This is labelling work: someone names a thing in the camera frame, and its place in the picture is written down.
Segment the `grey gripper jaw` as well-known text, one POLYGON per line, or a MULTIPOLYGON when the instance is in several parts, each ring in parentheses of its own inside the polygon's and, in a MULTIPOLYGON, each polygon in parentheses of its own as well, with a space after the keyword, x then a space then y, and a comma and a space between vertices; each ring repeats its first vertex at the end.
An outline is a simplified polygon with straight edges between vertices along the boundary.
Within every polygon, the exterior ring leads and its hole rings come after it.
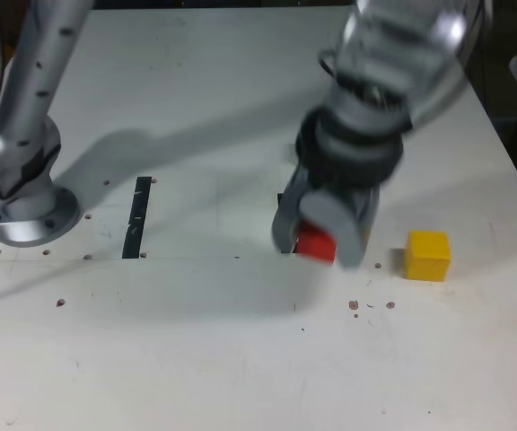
POLYGON ((342 196, 318 189, 302 198, 300 213, 335 242, 338 264, 353 269, 364 260, 379 201, 379 188, 351 190, 342 196))
POLYGON ((282 194, 271 225, 273 243, 281 253, 289 254, 294 249, 301 222, 300 203, 310 191, 309 172, 299 164, 282 194))

